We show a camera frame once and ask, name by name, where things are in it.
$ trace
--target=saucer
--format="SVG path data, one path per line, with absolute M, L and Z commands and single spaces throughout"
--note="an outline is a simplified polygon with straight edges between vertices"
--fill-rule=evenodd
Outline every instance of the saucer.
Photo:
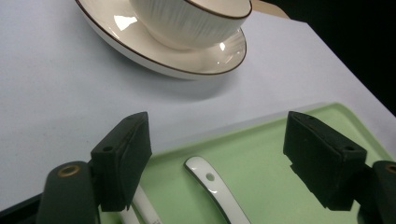
M 242 29 L 207 49 L 170 49 L 155 40 L 129 0 L 76 0 L 92 29 L 114 49 L 148 69 L 170 77 L 203 79 L 226 74 L 244 61 Z

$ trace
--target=saucer rim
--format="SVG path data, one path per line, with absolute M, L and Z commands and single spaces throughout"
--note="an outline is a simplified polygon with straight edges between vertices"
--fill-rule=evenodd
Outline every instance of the saucer rim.
M 228 72 L 233 71 L 234 69 L 236 69 L 237 67 L 239 67 L 239 65 L 246 59 L 247 56 L 247 52 L 248 52 L 248 44 L 247 44 L 247 40 L 245 37 L 245 34 L 242 30 L 242 28 L 240 27 L 238 30 L 240 31 L 243 40 L 244 40 L 244 45 L 245 45 L 245 50 L 244 50 L 244 56 L 241 58 L 240 62 L 238 62 L 236 65 L 225 69 L 223 71 L 219 71 L 219 72 L 211 72 L 211 73 L 199 73 L 199 72 L 192 72 L 192 71 L 188 71 L 188 70 L 183 70 L 183 69 L 179 69 L 177 67 L 174 66 L 170 66 L 167 64 L 163 64 L 161 62 L 155 61 L 153 59 L 151 59 L 150 57 L 142 54 L 141 52 L 138 52 L 136 50 L 134 50 L 133 48 L 131 48 L 130 46 L 128 46 L 127 44 L 125 44 L 124 42 L 120 41 L 119 39 L 117 39 L 114 35 L 110 34 L 102 25 L 99 24 L 99 22 L 93 18 L 93 16 L 87 11 L 87 9 L 82 5 L 81 1 L 84 0 L 75 0 L 76 3 L 78 4 L 79 8 L 82 10 L 82 12 L 84 13 L 86 19 L 89 19 L 95 26 L 96 28 L 99 28 L 99 30 L 102 32 L 102 34 L 105 34 L 106 37 L 110 38 L 112 41 L 115 41 L 118 45 L 120 45 L 123 49 L 127 49 L 128 51 L 132 52 L 134 55 L 136 55 L 137 57 L 140 57 L 141 59 L 152 63 L 152 65 L 154 66 L 159 66 L 159 69 L 155 69 L 153 68 L 153 66 L 150 66 L 148 64 L 143 64 L 141 62 L 138 62 L 138 60 L 132 59 L 131 57 L 125 55 L 124 52 L 122 52 L 120 49 L 117 49 L 115 46 L 112 46 L 110 43 L 108 43 L 107 40 L 105 40 L 107 42 L 107 44 L 109 44 L 111 47 L 113 47 L 114 49 L 116 49 L 119 53 L 121 53 L 122 55 L 126 56 L 127 58 L 129 58 L 130 60 L 138 63 L 141 66 L 146 67 L 147 69 L 154 71 L 154 72 L 158 72 L 160 74 L 164 74 L 170 77 L 178 77 L 178 78 L 183 78 L 183 79 L 202 79 L 205 77 L 218 77 L 221 75 L 224 75 Z M 176 75 L 176 74 L 170 74 L 167 73 L 165 71 L 161 71 L 163 68 L 168 69 L 170 72 L 174 73 L 174 72 L 178 72 L 180 74 L 180 76 Z

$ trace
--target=table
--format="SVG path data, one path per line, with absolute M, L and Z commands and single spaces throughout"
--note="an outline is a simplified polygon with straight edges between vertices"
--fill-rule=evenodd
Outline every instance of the table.
M 244 62 L 199 81 L 131 62 L 74 1 L 3 1 L 0 29 L 0 211 L 40 193 L 54 167 L 88 161 L 121 119 L 141 111 L 155 153 L 339 102 L 396 156 L 396 118 L 303 22 L 252 12 Z

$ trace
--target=spoon handle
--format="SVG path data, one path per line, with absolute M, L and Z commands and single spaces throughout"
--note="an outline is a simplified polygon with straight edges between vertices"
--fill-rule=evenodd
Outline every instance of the spoon handle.
M 250 223 L 236 199 L 231 194 L 216 170 L 202 157 L 191 157 L 185 162 L 188 171 L 213 196 L 228 223 Z

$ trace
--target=brown rim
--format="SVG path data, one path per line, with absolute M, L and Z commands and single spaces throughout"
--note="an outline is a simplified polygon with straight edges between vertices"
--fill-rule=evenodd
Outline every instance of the brown rim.
M 157 61 L 154 61 L 154 60 L 152 60 L 152 59 L 146 57 L 145 55 L 143 55 L 143 54 L 141 54 L 141 53 L 135 51 L 134 49 L 131 49 L 130 47 L 128 47 L 127 45 L 125 45 L 123 42 L 119 41 L 116 37 L 114 37 L 113 35 L 111 35 L 107 30 L 105 30 L 105 29 L 104 29 L 104 28 L 103 28 L 103 27 L 91 16 L 91 14 L 85 9 L 85 7 L 80 3 L 80 0 L 76 0 L 76 2 L 77 2 L 77 4 L 78 4 L 79 8 L 82 10 L 82 12 L 90 19 L 90 21 L 92 21 L 92 22 L 93 22 L 100 30 L 102 30 L 102 32 L 104 32 L 108 37 L 110 37 L 111 39 L 113 39 L 114 41 L 116 41 L 116 42 L 119 43 L 121 46 L 125 47 L 126 49 L 130 50 L 131 52 L 133 52 L 133 53 L 136 54 L 137 56 L 140 56 L 140 57 L 142 57 L 142 58 L 144 58 L 144 59 L 146 59 L 146 60 L 148 60 L 148 61 L 150 61 L 150 62 L 152 62 L 152 63 L 156 63 L 156 64 L 158 64 L 158 65 L 160 65 L 160 66 L 163 66 L 163 67 L 168 68 L 168 69 L 171 69 L 171 70 L 175 70 L 175 71 L 178 71 L 178 72 L 181 72 L 181 73 L 191 74 L 191 75 L 195 75 L 195 76 L 206 76 L 206 77 L 216 76 L 216 75 L 221 75 L 221 74 L 224 74 L 224 73 L 233 71 L 234 69 L 236 69 L 236 68 L 245 60 L 245 58 L 246 58 L 246 56 L 247 56 L 248 45 L 247 45 L 247 41 L 245 41 L 245 54 L 244 54 L 244 58 L 241 60 L 241 62 L 239 62 L 236 66 L 234 66 L 233 68 L 231 68 L 231 69 L 229 69 L 229 70 L 226 70 L 226 71 L 223 71 L 223 72 L 217 72 L 217 73 L 194 73 L 194 72 L 191 72 L 191 71 L 181 70 L 181 69 L 178 69 L 178 68 L 175 68 L 175 67 L 172 67 L 172 66 L 169 66 L 169 65 L 166 65 L 166 64 L 163 64 L 163 63 L 159 63 L 159 62 L 157 62 Z M 245 38 L 244 32 L 242 31 L 242 29 L 240 29 L 240 30 L 241 30 L 241 32 L 242 32 L 242 36 Z
M 227 16 L 227 15 L 218 13 L 216 11 L 210 10 L 207 7 L 203 7 L 203 6 L 199 5 L 199 4 L 196 4 L 192 0 L 184 0 L 184 1 L 189 3 L 189 4 L 191 4 L 192 6 L 198 7 L 201 10 L 206 11 L 206 12 L 208 12 L 210 14 L 213 14 L 213 15 L 216 15 L 216 16 L 220 16 L 220 17 L 223 17 L 223 18 L 227 18 L 227 19 L 232 19 L 232 20 L 244 19 L 244 18 L 248 17 L 251 14 L 251 11 L 253 10 L 253 6 L 251 5 L 251 1 L 250 0 L 248 0 L 248 3 L 250 4 L 250 10 L 249 10 L 248 14 L 246 14 L 245 16 L 242 16 L 242 17 L 233 17 L 233 16 Z

